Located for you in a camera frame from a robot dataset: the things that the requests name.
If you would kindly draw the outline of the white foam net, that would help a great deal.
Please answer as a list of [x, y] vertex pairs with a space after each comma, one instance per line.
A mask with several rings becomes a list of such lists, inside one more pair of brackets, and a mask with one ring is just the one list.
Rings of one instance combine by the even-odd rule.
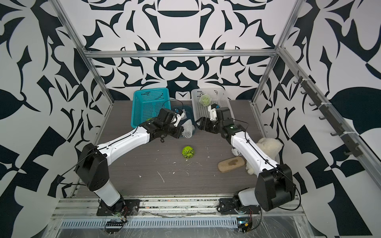
[[184, 138], [191, 138], [192, 135], [193, 135], [193, 130], [194, 130], [194, 126], [193, 126], [193, 123], [192, 123], [192, 120], [189, 119], [187, 121], [185, 121], [183, 124], [182, 124], [182, 127], [183, 127], [183, 132], [182, 132], [182, 136]]

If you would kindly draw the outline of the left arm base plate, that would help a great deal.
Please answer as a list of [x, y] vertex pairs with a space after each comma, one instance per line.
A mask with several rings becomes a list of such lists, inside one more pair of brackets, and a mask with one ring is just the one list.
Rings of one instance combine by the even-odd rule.
[[99, 199], [97, 216], [134, 216], [139, 212], [141, 200], [125, 199], [118, 200], [113, 206], [108, 206], [103, 200]]

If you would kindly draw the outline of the green custard apple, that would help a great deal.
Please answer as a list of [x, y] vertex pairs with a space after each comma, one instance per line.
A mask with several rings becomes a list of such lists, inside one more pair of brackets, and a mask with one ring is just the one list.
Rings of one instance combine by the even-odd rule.
[[182, 150], [182, 156], [186, 159], [190, 159], [194, 156], [195, 152], [191, 146], [186, 146]]

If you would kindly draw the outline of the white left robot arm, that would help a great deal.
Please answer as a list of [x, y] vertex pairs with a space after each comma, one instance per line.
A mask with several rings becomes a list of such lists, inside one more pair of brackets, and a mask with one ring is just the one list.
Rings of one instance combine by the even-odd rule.
[[114, 214], [127, 208], [122, 195], [115, 189], [110, 181], [108, 167], [133, 149], [147, 144], [157, 138], [164, 142], [166, 136], [178, 139], [184, 128], [179, 125], [184, 117], [182, 112], [170, 109], [161, 109], [158, 116], [151, 118], [134, 130], [109, 142], [84, 146], [79, 162], [74, 167], [86, 187], [94, 192]]

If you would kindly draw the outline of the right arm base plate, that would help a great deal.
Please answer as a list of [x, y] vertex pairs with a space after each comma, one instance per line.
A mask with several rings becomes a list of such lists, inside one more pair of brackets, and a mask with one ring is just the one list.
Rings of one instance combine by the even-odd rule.
[[222, 215], [242, 215], [247, 213], [243, 207], [239, 206], [239, 203], [235, 198], [220, 198], [216, 210]]

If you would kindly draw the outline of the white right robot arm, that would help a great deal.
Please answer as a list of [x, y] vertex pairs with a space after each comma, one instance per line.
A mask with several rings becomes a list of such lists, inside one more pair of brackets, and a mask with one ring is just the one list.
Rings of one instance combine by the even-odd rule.
[[237, 149], [257, 175], [255, 188], [241, 190], [234, 199], [238, 207], [260, 206], [270, 211], [295, 199], [296, 186], [292, 171], [286, 164], [278, 164], [263, 152], [250, 138], [247, 130], [235, 123], [228, 107], [213, 104], [208, 107], [209, 117], [196, 121], [198, 129], [220, 134]]

